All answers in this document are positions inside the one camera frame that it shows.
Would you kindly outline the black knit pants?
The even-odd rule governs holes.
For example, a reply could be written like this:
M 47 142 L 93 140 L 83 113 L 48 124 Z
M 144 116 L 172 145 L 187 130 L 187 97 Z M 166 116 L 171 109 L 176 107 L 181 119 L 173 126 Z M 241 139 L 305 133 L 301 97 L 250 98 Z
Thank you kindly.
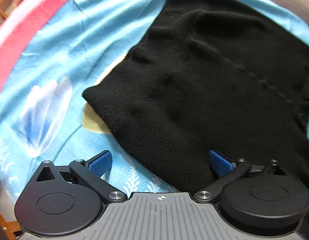
M 236 0 L 167 0 L 83 97 L 129 155 L 178 190 L 215 180 L 210 150 L 275 159 L 309 189 L 309 47 Z

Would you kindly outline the blue floral bed sheet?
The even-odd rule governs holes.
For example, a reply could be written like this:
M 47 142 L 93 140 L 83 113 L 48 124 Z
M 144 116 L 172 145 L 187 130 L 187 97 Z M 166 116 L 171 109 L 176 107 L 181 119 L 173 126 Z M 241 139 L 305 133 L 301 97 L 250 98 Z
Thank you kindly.
M 44 160 L 67 165 L 110 150 L 103 178 L 126 193 L 173 187 L 130 157 L 86 105 L 95 85 L 144 35 L 166 0 L 26 0 L 0 28 L 0 180 L 12 200 Z M 269 0 L 238 0 L 309 45 L 309 26 Z

